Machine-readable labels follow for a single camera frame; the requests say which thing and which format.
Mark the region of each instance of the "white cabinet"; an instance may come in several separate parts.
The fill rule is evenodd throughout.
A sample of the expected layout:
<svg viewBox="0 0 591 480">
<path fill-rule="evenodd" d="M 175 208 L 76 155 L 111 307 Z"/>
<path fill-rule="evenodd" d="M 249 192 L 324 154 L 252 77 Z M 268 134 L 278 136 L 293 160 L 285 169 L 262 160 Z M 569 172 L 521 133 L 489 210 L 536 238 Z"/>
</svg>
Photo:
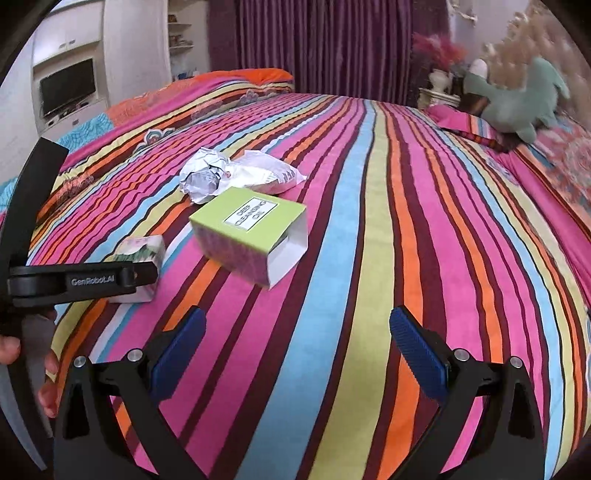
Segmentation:
<svg viewBox="0 0 591 480">
<path fill-rule="evenodd" d="M 41 136 L 48 140 L 59 140 L 66 133 L 71 132 L 76 127 L 79 127 L 88 120 L 100 115 L 107 110 L 107 103 L 100 100 L 90 105 L 86 105 L 74 113 L 62 118 L 59 122 L 51 128 L 45 130 Z"/>
<path fill-rule="evenodd" d="M 171 82 L 167 0 L 105 0 L 103 48 L 109 102 Z"/>
<path fill-rule="evenodd" d="M 33 65 L 100 41 L 102 16 L 103 2 L 96 1 L 60 10 L 47 17 L 35 31 Z"/>
</svg>

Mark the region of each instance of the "purple curtain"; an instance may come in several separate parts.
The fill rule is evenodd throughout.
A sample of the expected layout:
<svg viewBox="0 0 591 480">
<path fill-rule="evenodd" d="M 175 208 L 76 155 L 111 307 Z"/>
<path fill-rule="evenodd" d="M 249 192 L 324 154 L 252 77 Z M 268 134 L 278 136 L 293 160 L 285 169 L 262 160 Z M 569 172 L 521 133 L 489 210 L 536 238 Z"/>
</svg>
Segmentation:
<svg viewBox="0 0 591 480">
<path fill-rule="evenodd" d="M 285 69 L 294 75 L 299 92 L 404 104 L 410 81 L 411 2 L 239 0 L 238 66 Z"/>
<path fill-rule="evenodd" d="M 212 71 L 239 68 L 236 16 L 238 2 L 239 0 L 215 0 L 207 3 L 207 37 Z"/>
<path fill-rule="evenodd" d="M 413 32 L 421 35 L 449 35 L 446 0 L 413 0 Z M 417 106 L 419 88 L 429 84 L 431 61 L 420 53 L 411 56 L 407 105 Z"/>
</svg>

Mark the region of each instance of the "box label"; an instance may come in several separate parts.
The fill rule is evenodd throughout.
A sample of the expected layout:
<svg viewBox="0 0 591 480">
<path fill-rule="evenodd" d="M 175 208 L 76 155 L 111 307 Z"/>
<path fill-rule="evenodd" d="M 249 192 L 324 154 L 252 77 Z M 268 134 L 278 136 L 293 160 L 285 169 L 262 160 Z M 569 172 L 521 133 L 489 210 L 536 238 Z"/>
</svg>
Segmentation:
<svg viewBox="0 0 591 480">
<path fill-rule="evenodd" d="M 253 197 L 226 218 L 224 223 L 248 231 L 277 205 L 269 200 Z"/>
</svg>

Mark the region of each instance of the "shelf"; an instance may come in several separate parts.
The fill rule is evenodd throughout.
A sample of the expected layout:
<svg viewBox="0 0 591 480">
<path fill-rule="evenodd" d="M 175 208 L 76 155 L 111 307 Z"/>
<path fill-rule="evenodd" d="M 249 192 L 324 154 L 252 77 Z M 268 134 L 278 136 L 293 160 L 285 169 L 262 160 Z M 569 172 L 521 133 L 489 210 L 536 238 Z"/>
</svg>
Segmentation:
<svg viewBox="0 0 591 480">
<path fill-rule="evenodd" d="M 170 51 L 171 55 L 174 55 L 190 50 L 191 48 L 193 48 L 193 45 L 178 45 L 176 47 L 169 47 L 168 50 Z"/>
<path fill-rule="evenodd" d="M 178 22 L 169 22 L 168 29 L 169 30 L 184 30 L 185 28 L 189 28 L 191 26 L 190 23 L 178 23 Z"/>
<path fill-rule="evenodd" d="M 51 55 L 50 57 L 47 57 L 46 59 L 43 59 L 39 62 L 37 62 L 36 64 L 33 65 L 33 70 L 37 70 L 40 67 L 44 66 L 46 63 L 55 60 L 59 57 L 63 57 L 65 55 L 68 55 L 70 53 L 72 53 L 74 50 L 78 50 L 80 48 L 84 48 L 84 47 L 89 47 L 91 45 L 97 45 L 100 42 L 100 40 L 93 40 L 87 43 L 81 43 L 79 45 L 71 45 L 71 46 L 67 46 L 66 48 L 58 51 L 57 53 L 54 53 L 53 55 Z"/>
</svg>

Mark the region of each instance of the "pink flowers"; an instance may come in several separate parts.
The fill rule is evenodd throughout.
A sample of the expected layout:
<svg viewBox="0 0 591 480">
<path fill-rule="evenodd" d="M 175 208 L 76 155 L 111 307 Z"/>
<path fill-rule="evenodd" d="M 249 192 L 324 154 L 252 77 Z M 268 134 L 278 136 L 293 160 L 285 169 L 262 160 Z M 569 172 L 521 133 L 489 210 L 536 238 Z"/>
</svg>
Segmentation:
<svg viewBox="0 0 591 480">
<path fill-rule="evenodd" d="M 413 49 L 429 56 L 438 69 L 449 72 L 452 65 L 466 57 L 466 49 L 447 36 L 413 34 Z"/>
</svg>

